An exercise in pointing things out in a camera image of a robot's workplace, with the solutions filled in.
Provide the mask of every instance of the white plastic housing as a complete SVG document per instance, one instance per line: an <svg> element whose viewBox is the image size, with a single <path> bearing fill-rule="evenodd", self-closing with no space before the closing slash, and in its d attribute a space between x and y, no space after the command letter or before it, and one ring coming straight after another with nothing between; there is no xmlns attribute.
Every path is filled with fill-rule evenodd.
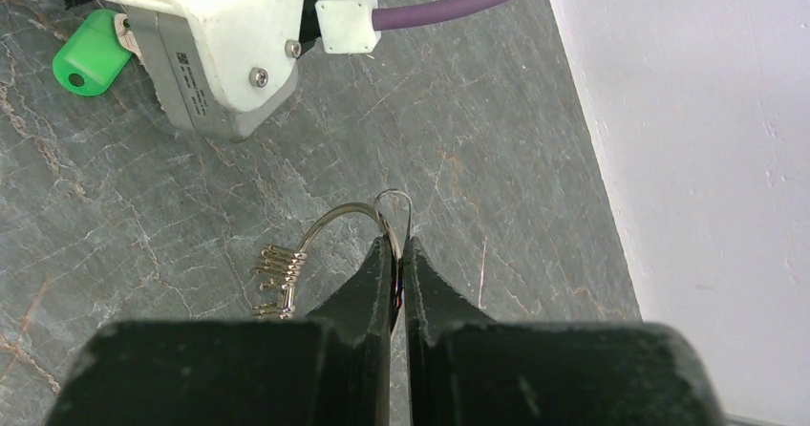
<svg viewBox="0 0 810 426"><path fill-rule="evenodd" d="M377 0L320 0L315 6L326 53L370 53L380 40L372 12Z"/></svg>
<svg viewBox="0 0 810 426"><path fill-rule="evenodd" d="M217 101L247 113L259 108L288 80L295 59L288 40L298 40L304 0L108 0L171 13L189 24ZM264 88L250 85L253 68L269 74Z"/></svg>

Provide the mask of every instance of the key ring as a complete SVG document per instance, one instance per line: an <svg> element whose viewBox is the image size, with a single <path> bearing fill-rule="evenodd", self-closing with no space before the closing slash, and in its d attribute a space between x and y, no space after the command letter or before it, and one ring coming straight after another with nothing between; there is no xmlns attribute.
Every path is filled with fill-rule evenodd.
<svg viewBox="0 0 810 426"><path fill-rule="evenodd" d="M295 284L298 282L301 267L304 266L307 261L307 249L324 227L335 219L351 213L360 213L372 218L377 224L377 229L379 229L380 234L388 235L396 264L393 307L394 309L398 309L402 303L402 281L399 268L399 261L402 259L402 245L400 245L394 230L378 208L381 199L390 194L400 195L408 200L408 228L405 232L405 242L407 242L411 238L412 202L411 198L405 192L398 189L387 189L377 195L373 205L353 202L335 206L335 208L315 221L301 239L301 243L298 244L296 249L289 249L278 245L268 245L262 249L261 255L259 256L259 263L254 268L254 272L257 275L268 276L268 278L259 284L259 290L275 288L279 291L280 298L277 302L254 307L252 314L259 318L269 319L289 319L292 317L295 312Z"/></svg>

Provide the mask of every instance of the silver screw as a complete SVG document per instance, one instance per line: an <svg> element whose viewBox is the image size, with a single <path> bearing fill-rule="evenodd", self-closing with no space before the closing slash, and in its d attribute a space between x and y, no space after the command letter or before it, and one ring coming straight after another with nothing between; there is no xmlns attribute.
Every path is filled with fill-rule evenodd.
<svg viewBox="0 0 810 426"><path fill-rule="evenodd" d="M287 41L284 46L284 51L290 58L298 58L301 56L301 43L298 41Z"/></svg>
<svg viewBox="0 0 810 426"><path fill-rule="evenodd" d="M259 87L260 89L267 85L267 82L270 80L270 76L267 74L267 71L263 68L253 68L250 70L250 83L255 86Z"/></svg>

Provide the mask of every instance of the green plastic cap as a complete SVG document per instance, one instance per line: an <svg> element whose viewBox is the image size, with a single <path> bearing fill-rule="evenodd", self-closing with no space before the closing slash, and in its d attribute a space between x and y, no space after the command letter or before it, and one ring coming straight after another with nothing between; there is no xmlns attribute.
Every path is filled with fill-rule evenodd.
<svg viewBox="0 0 810 426"><path fill-rule="evenodd" d="M132 56L118 43L116 13L105 9L91 13L53 58L53 75L69 92L103 94Z"/></svg>

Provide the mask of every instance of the gray marble surface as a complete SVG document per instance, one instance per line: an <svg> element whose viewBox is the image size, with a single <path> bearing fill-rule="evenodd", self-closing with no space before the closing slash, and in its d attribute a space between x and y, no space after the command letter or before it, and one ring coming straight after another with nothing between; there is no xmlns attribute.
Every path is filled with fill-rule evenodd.
<svg viewBox="0 0 810 426"><path fill-rule="evenodd" d="M261 244L295 245L332 206L392 186L437 269L493 317L638 319L548 0L388 32L371 56L316 48L242 144L172 129L135 62L103 96L60 88L51 59L93 7L0 0L0 423L40 423L103 323L246 318ZM317 240L299 314L373 237L347 219ZM403 343L393 424L408 418Z"/></svg>

